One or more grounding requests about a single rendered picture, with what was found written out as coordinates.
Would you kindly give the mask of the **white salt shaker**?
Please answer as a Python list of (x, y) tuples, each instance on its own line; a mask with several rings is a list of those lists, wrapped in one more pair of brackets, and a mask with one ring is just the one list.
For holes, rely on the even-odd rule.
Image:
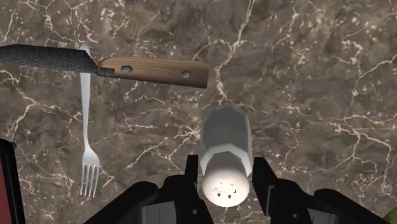
[(253, 171), (247, 115), (234, 106), (212, 110), (202, 126), (201, 143), (204, 195), (220, 207), (239, 205), (249, 194), (248, 177)]

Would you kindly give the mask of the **wooden-handled knife with patterned blade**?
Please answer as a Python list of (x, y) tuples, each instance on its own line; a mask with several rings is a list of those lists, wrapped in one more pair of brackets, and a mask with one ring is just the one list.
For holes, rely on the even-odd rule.
[(21, 44), (0, 46), (0, 62), (195, 88), (206, 88), (209, 74), (199, 61), (108, 57), (96, 63), (84, 50)]

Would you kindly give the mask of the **green round thing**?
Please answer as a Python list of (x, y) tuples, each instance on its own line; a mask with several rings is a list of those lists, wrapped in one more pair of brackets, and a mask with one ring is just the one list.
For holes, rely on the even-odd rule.
[(384, 217), (384, 220), (389, 222), (390, 224), (397, 224), (397, 207), (390, 210)]

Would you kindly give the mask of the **white fork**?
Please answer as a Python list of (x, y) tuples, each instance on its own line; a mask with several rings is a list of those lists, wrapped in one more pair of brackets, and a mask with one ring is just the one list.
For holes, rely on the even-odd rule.
[(90, 73), (80, 73), (81, 105), (83, 119), (83, 144), (81, 164), (81, 188), (80, 195), (95, 197), (99, 177), (100, 159), (91, 148), (88, 141), (88, 117), (90, 107)]

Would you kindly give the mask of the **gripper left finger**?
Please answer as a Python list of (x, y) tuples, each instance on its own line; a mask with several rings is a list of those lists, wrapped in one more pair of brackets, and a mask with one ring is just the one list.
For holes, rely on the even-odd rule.
[(197, 192), (198, 158), (188, 155), (185, 173), (165, 178), (160, 188), (133, 184), (84, 224), (214, 224)]

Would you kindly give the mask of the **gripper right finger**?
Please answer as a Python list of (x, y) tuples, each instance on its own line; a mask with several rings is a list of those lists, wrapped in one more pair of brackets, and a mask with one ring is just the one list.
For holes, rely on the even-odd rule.
[(336, 190), (305, 193), (278, 178), (263, 157), (254, 159), (252, 184), (270, 224), (390, 224)]

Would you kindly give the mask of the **red black-edged flat thing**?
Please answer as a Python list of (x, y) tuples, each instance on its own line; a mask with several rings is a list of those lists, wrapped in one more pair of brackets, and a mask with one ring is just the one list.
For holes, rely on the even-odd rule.
[(16, 147), (14, 142), (0, 138), (0, 224), (26, 224)]

